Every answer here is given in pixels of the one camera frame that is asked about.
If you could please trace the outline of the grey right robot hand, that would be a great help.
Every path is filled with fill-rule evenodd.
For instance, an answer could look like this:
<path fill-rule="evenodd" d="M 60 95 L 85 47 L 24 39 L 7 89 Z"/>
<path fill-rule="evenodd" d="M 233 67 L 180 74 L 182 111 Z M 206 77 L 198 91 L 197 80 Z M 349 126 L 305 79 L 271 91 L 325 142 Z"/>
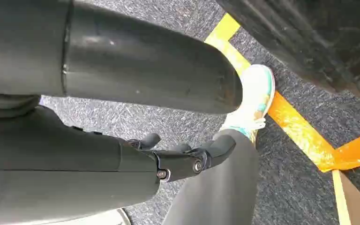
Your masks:
<path fill-rule="evenodd" d="M 215 47 L 80 0 L 0 0 L 0 225 L 44 224 L 153 197 L 224 162 L 228 135 L 185 152 L 65 125 L 42 95 L 226 114 L 242 85 Z"/>

